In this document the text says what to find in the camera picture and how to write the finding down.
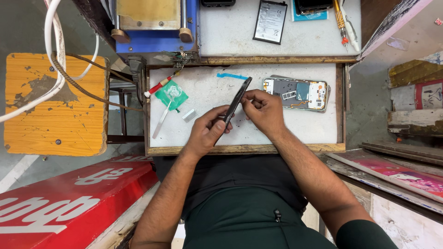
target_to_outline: phone display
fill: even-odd
[[[282,99],[283,108],[324,111],[328,84],[325,81],[292,78],[265,78],[263,91]]]
[[[332,7],[332,0],[297,0],[301,12],[316,12]]]
[[[229,7],[235,4],[235,0],[201,0],[204,7]]]

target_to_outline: yellow wooden stool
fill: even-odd
[[[109,66],[97,57],[96,63]],[[66,72],[79,76],[88,63],[66,57]],[[6,59],[6,113],[49,91],[57,80],[46,54],[14,53]],[[109,73],[95,66],[76,81],[90,93],[109,99]],[[95,156],[106,151],[108,105],[88,97],[69,82],[48,101],[4,123],[9,153]]]

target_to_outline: pink board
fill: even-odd
[[[84,249],[158,179],[120,156],[0,194],[0,248]]]
[[[363,149],[328,156],[378,178],[443,203],[443,178],[403,167]]]

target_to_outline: cloth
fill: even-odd
[[[276,222],[276,209],[280,222]],[[301,213],[280,196],[259,187],[217,191],[189,213],[185,230],[184,249],[337,248],[307,228]],[[397,248],[379,225],[366,220],[344,224],[336,242],[339,249]]]
[[[162,182],[175,162],[175,156],[153,157],[156,174]],[[278,154],[245,156],[204,156],[195,167],[182,219],[215,192],[229,187],[260,187],[281,197],[300,215],[308,201],[286,162]]]

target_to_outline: green plastic bag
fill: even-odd
[[[169,110],[172,111],[178,108],[188,96],[183,89],[177,85],[173,80],[170,80],[164,87],[155,92],[155,96],[160,99],[165,106],[171,102]]]

